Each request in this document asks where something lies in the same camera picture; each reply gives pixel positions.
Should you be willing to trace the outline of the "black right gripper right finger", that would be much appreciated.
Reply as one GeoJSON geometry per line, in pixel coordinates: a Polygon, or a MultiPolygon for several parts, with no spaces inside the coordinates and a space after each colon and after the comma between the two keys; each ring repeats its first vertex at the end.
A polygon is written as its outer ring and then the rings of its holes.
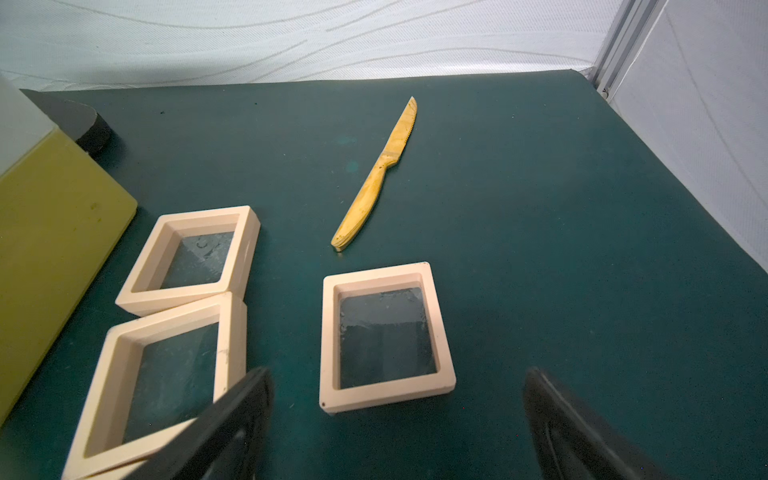
{"type": "Polygon", "coordinates": [[[523,406],[544,479],[671,477],[545,370],[526,372],[523,406]]]}

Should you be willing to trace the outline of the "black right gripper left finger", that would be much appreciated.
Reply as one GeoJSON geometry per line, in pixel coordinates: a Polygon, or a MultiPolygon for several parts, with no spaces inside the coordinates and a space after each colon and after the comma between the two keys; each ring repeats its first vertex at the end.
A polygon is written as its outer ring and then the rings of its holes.
{"type": "Polygon", "coordinates": [[[270,370],[249,371],[130,479],[254,479],[274,408],[270,370]]]}

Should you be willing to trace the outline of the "pink brooch box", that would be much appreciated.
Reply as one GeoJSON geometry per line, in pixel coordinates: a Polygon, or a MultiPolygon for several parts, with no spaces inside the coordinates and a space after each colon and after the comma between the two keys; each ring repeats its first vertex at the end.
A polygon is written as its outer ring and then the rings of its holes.
{"type": "Polygon", "coordinates": [[[318,403],[329,415],[456,387],[429,263],[323,280],[318,403]]]}
{"type": "Polygon", "coordinates": [[[247,307],[231,292],[112,327],[62,473],[117,479],[246,374],[247,307]]]}
{"type": "Polygon", "coordinates": [[[116,305],[143,317],[227,292],[243,298],[259,231],[247,205],[160,216],[116,305]]]}

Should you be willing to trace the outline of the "olive green drawer cabinet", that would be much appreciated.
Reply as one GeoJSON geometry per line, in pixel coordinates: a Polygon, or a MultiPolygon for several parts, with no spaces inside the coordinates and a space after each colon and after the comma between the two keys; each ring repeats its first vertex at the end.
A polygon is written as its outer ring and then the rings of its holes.
{"type": "Polygon", "coordinates": [[[8,417],[137,201],[1,81],[1,416],[8,417]]]}

